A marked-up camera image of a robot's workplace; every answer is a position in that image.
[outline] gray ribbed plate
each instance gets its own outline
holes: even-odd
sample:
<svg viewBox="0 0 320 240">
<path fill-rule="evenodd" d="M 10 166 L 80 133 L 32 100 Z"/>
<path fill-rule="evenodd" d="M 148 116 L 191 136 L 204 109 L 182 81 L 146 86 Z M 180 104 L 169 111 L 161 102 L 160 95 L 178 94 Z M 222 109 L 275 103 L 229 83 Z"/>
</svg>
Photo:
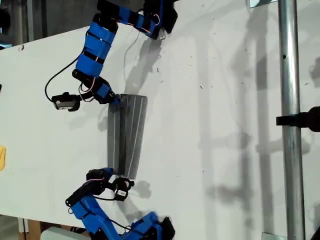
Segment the gray ribbed plate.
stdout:
<svg viewBox="0 0 320 240">
<path fill-rule="evenodd" d="M 135 179 L 145 128 L 148 98 L 121 94 L 121 104 L 108 108 L 108 167 L 115 174 Z"/>
</svg>

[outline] robotic arm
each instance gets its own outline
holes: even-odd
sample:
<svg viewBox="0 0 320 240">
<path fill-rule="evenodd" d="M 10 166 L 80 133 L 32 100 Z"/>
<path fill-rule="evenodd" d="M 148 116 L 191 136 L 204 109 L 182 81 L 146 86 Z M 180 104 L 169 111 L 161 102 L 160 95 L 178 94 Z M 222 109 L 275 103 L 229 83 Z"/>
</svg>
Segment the robotic arm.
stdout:
<svg viewBox="0 0 320 240">
<path fill-rule="evenodd" d="M 87 181 L 66 201 L 75 217 L 82 220 L 84 227 L 93 240 L 172 240 L 175 229 L 168 217 L 159 222 L 155 212 L 150 212 L 142 219 L 133 222 L 128 232 L 119 235 L 111 220 L 100 208 L 96 196 L 106 188 L 114 192 L 115 201 L 124 201 L 128 191 L 135 183 L 127 178 L 116 178 L 110 183 L 112 168 L 90 170 Z"/>
<path fill-rule="evenodd" d="M 52 97 L 56 109 L 77 111 L 80 101 L 89 102 L 93 99 L 100 104 L 118 104 L 121 100 L 109 83 L 100 76 L 103 64 L 114 41 L 118 23 L 130 25 L 152 39 L 157 39 L 161 29 L 171 33 L 178 14 L 174 9 L 175 0 L 146 0 L 143 15 L 117 6 L 107 0 L 99 0 L 97 13 L 85 35 L 84 48 L 76 59 L 77 63 L 72 76 L 81 82 L 79 87 L 86 86 L 87 91 L 79 95 L 68 92 Z"/>
</svg>

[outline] yellow object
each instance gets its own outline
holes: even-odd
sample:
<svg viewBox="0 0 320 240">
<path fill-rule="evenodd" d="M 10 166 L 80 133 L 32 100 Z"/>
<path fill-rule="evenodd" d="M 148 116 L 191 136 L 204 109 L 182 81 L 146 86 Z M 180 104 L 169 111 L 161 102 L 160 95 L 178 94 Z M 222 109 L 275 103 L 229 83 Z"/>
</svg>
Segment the yellow object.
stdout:
<svg viewBox="0 0 320 240">
<path fill-rule="evenodd" d="M 4 146 L 0 146 L 0 171 L 5 168 L 6 164 L 6 148 Z"/>
</svg>

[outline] metal pole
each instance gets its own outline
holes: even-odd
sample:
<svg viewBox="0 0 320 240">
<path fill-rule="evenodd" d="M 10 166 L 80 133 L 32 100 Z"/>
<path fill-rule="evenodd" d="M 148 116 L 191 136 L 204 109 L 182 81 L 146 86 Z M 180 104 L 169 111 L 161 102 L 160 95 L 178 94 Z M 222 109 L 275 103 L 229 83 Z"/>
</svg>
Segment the metal pole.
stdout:
<svg viewBox="0 0 320 240">
<path fill-rule="evenodd" d="M 282 115 L 300 112 L 297 1 L 279 0 Z M 305 240 L 301 130 L 283 126 L 286 222 L 288 240 Z"/>
</svg>

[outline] white surface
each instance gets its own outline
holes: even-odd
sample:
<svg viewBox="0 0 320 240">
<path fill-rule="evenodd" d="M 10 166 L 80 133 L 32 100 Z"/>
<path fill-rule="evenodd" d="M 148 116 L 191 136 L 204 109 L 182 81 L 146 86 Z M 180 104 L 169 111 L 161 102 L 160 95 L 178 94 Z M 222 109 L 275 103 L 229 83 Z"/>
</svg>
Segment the white surface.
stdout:
<svg viewBox="0 0 320 240">
<path fill-rule="evenodd" d="M 133 44 L 137 31 L 121 25 L 105 61 L 101 75 L 116 93 L 136 93 L 145 78 L 139 93 L 148 109 L 135 190 L 124 203 L 101 206 L 124 225 L 149 211 L 170 216 L 176 240 L 286 236 L 278 6 L 175 6 L 179 18 L 161 45 L 142 34 Z M 319 12 L 320 0 L 298 1 L 303 111 L 320 104 L 310 76 L 320 56 Z M 0 214 L 82 226 L 65 199 L 88 170 L 107 164 L 107 106 L 57 111 L 44 86 L 82 50 L 86 30 L 0 52 L 0 144 L 7 148 Z M 52 82 L 49 95 L 77 93 L 73 69 Z M 304 129 L 302 137 L 309 239 L 320 201 L 320 135 Z"/>
<path fill-rule="evenodd" d="M 50 227 L 41 233 L 40 240 L 90 240 L 90 237 L 67 231 L 57 227 Z"/>
</svg>

